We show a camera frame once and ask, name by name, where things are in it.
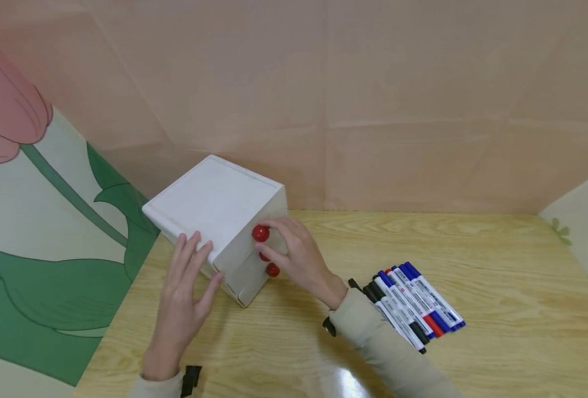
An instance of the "sleeve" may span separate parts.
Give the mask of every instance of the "sleeve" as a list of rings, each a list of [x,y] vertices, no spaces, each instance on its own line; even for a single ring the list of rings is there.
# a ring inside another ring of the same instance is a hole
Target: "sleeve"
[[[184,370],[180,370],[172,379],[164,381],[144,380],[139,374],[128,398],[180,398]]]
[[[336,311],[336,330],[382,378],[394,397],[462,397],[439,370],[402,338],[357,289],[349,289]]]

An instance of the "pink wall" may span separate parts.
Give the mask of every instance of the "pink wall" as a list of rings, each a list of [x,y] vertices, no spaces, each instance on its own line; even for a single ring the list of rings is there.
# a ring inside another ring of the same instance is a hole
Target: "pink wall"
[[[292,208],[537,213],[588,178],[588,0],[12,0],[0,46],[147,194],[209,153]]]

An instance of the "tulip mural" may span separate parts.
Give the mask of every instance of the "tulip mural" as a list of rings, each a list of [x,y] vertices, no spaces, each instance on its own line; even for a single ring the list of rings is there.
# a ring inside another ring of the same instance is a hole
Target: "tulip mural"
[[[49,133],[53,117],[50,102],[0,51],[0,164],[25,155],[72,206],[71,211],[82,214],[98,233],[124,249],[122,263],[46,261],[0,251],[0,359],[76,385],[159,230],[140,210],[146,198],[91,146],[86,148],[88,168],[101,188],[94,201],[121,211],[127,236],[105,221],[51,166],[35,144]]]

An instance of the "wooden table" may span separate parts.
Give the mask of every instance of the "wooden table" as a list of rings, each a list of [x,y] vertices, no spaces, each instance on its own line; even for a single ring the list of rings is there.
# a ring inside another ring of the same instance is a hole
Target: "wooden table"
[[[410,260],[468,326],[428,345],[467,397],[588,397],[588,277],[538,217],[292,211],[343,278]],[[155,323],[172,247],[160,237],[93,356],[76,397],[124,397]],[[198,285],[206,285],[200,278]],[[195,397],[386,397],[326,308],[286,277],[247,309],[219,294],[183,357]]]

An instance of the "green leaf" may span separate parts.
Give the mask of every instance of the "green leaf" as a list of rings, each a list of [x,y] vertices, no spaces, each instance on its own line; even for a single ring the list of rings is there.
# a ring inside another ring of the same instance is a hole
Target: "green leaf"
[[[109,326],[130,288],[115,261],[46,261],[0,252],[0,277],[27,319],[61,331]]]
[[[69,336],[77,336],[78,338],[103,338],[108,327],[98,327],[87,329],[85,331],[56,331],[58,333],[67,334]]]
[[[114,185],[114,187],[106,188],[94,198],[94,201],[110,203],[118,208],[127,219],[143,230],[147,230],[149,226],[152,226],[152,223],[144,216],[141,210],[141,207],[148,200],[131,184]]]
[[[561,230],[557,231],[557,235],[559,235],[559,236],[568,236],[568,235],[570,235],[570,228],[569,227],[563,227]]]
[[[102,189],[128,183],[89,143],[86,143],[86,152],[88,152],[88,162],[91,165],[93,176]]]
[[[126,219],[126,222],[128,223],[128,243],[124,253],[124,268],[126,268],[126,274],[130,280],[135,280],[141,265],[157,239],[157,235],[159,235],[159,230],[156,228],[154,231],[144,230],[129,218]]]
[[[75,386],[100,340],[67,336],[27,319],[0,279],[0,359]]]

